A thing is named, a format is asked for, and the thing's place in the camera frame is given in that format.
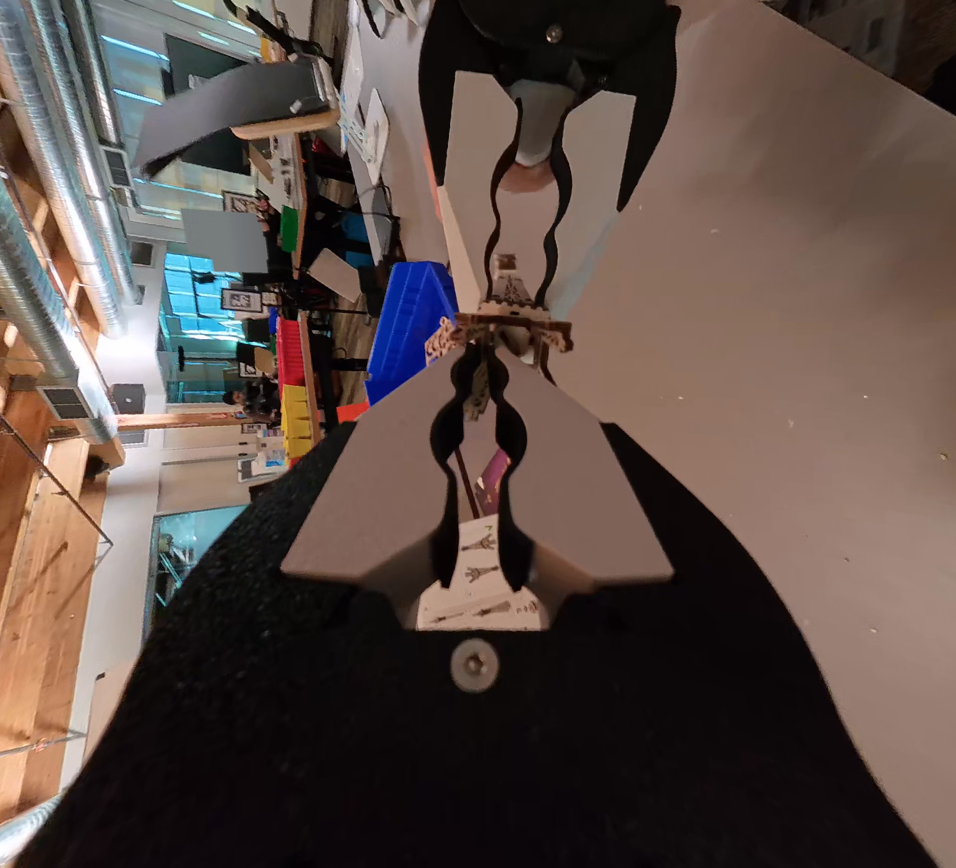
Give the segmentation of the row of red bins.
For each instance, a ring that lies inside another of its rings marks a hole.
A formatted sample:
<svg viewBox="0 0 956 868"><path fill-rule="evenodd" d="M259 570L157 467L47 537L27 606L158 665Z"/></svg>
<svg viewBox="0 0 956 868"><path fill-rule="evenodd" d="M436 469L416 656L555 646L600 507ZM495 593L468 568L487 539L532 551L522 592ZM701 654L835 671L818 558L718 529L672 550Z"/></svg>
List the row of red bins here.
<svg viewBox="0 0 956 868"><path fill-rule="evenodd" d="M281 387L300 386L315 389L309 337L307 324L284 317L278 319L275 355L277 379Z"/></svg>

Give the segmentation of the blue plastic bin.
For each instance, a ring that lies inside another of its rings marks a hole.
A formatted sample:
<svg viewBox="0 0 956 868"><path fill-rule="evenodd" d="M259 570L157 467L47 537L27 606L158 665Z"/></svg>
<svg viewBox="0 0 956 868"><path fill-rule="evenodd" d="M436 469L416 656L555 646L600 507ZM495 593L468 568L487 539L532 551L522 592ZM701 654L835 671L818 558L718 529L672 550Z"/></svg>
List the blue plastic bin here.
<svg viewBox="0 0 956 868"><path fill-rule="evenodd" d="M443 264L393 265L367 360L364 384L370 405L425 368L426 341L457 310L452 278Z"/></svg>

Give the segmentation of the black flat panel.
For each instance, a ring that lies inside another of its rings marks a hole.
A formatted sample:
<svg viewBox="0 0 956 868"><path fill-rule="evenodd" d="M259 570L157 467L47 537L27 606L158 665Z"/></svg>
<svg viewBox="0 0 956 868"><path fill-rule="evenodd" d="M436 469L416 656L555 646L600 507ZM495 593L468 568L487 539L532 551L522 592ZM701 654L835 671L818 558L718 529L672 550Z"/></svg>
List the black flat panel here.
<svg viewBox="0 0 956 868"><path fill-rule="evenodd" d="M329 63L304 54L220 73L146 110L133 165L146 180L180 160L247 176L236 130L327 113L337 104L334 88Z"/></svg>

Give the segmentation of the wooden tower leg piece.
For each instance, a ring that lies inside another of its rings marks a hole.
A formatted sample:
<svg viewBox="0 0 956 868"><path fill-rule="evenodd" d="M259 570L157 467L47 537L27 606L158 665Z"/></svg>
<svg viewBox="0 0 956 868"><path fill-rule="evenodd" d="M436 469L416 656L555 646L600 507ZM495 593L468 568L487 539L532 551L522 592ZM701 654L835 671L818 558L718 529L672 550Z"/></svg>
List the wooden tower leg piece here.
<svg viewBox="0 0 956 868"><path fill-rule="evenodd" d="M431 367L453 351L474 344L473 340L466 341L467 336L468 334L462 331L455 321L448 316L443 316L437 330L424 342L425 366L427 368ZM487 361L482 354L479 365L472 376L471 394L463 404L465 421L478 421L484 415L490 399Z"/></svg>

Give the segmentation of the wooden Eiffel tower model piece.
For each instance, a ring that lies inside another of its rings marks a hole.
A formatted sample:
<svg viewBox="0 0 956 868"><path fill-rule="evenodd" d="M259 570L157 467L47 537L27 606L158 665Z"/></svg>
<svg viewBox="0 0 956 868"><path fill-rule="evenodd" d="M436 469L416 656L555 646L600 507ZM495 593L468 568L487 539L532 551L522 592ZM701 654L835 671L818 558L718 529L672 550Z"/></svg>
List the wooden Eiffel tower model piece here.
<svg viewBox="0 0 956 868"><path fill-rule="evenodd" d="M504 347L522 362L545 372L551 351L570 352L572 325L537 306L512 254L494 254L491 291L476 312L457 312L451 330L457 343L483 340Z"/></svg>

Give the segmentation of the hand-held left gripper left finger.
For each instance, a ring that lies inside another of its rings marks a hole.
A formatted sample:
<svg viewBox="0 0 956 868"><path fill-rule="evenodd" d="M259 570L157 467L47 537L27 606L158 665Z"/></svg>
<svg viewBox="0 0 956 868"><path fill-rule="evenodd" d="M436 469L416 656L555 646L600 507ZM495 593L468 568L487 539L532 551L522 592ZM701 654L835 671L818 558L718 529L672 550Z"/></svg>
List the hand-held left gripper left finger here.
<svg viewBox="0 0 956 868"><path fill-rule="evenodd" d="M467 344L371 406L356 423L290 551L284 575L379 593L404 628L448 587L459 550L459 483L449 461L482 350Z"/></svg>

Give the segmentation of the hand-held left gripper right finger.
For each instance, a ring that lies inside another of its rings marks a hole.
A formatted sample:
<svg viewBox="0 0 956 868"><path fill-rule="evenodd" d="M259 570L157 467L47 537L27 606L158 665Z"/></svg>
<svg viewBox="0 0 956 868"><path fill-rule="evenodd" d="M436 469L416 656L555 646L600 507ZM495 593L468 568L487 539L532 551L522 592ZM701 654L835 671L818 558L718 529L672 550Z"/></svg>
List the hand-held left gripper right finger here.
<svg viewBox="0 0 956 868"><path fill-rule="evenodd" d="M499 490L501 572L547 630L572 596L659 585L674 567L597 417L532 366L487 353Z"/></svg>

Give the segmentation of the tower assembly leaflet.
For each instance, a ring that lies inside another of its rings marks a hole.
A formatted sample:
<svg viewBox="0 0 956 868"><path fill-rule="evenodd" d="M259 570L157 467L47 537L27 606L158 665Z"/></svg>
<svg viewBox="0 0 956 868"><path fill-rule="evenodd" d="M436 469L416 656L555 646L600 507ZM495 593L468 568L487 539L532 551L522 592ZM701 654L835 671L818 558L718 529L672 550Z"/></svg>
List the tower assembly leaflet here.
<svg viewBox="0 0 956 868"><path fill-rule="evenodd" d="M499 559L498 516L485 516L459 527L459 551L448 588L440 582L420 596L419 631L540 631L543 609L524 588L505 579Z"/></svg>

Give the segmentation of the yellow sticky notes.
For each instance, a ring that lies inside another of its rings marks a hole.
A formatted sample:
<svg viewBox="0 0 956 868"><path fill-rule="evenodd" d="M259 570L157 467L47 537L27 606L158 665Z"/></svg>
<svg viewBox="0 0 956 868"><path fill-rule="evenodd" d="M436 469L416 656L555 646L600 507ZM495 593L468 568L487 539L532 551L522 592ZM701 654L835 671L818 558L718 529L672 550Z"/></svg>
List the yellow sticky notes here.
<svg viewBox="0 0 956 868"><path fill-rule="evenodd" d="M280 391L280 429L287 458L293 464L322 441L323 431L308 387L283 383Z"/></svg>

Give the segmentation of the purple tower kit box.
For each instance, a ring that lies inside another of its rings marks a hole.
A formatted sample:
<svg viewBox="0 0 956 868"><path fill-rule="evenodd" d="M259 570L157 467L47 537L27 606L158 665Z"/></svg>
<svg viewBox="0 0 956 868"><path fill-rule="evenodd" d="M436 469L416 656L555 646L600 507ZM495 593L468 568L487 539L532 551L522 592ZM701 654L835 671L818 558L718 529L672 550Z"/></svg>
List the purple tower kit box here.
<svg viewBox="0 0 956 868"><path fill-rule="evenodd" d="M509 467L508 454L498 447L479 473L474 485L474 493L477 506L483 516L498 513L501 483Z"/></svg>

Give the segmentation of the grey desk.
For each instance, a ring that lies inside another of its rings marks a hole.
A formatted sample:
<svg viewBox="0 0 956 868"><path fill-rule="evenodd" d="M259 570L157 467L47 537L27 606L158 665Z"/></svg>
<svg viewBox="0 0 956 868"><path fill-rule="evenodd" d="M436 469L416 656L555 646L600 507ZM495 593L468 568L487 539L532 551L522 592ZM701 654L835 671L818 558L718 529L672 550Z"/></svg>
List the grey desk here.
<svg viewBox="0 0 956 868"><path fill-rule="evenodd" d="M752 0L678 67L554 374L752 553L954 866L954 118Z"/></svg>

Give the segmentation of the silver ventilation duct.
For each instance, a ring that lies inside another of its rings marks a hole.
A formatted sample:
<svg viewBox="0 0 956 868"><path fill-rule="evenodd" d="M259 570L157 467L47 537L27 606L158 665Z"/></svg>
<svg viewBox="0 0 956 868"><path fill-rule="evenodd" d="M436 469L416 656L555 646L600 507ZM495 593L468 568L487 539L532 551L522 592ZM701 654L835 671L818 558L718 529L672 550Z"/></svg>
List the silver ventilation duct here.
<svg viewBox="0 0 956 868"><path fill-rule="evenodd" d="M138 290L59 0L2 0L2 85L102 336Z"/></svg>
<svg viewBox="0 0 956 868"><path fill-rule="evenodd" d="M1 303L6 318L17 326L42 366L35 387L54 417L78 421L83 436L97 444L109 443L118 429L111 400L30 245L5 186L1 188Z"/></svg>

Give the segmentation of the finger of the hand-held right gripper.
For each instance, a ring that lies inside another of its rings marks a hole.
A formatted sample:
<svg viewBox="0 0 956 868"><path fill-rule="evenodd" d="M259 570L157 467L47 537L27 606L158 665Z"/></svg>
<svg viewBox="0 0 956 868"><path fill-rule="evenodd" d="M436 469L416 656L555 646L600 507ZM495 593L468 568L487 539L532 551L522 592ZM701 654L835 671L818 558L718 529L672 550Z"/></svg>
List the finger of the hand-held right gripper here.
<svg viewBox="0 0 956 868"><path fill-rule="evenodd" d="M570 110L561 147L571 175L568 207L556 227L556 273L544 304L570 312L594 275L617 221L617 198L636 98L594 95Z"/></svg>
<svg viewBox="0 0 956 868"><path fill-rule="evenodd" d="M485 298L485 251L496 225L492 178L517 121L516 105L492 76L456 73L445 178L437 195L461 312L475 312Z"/></svg>

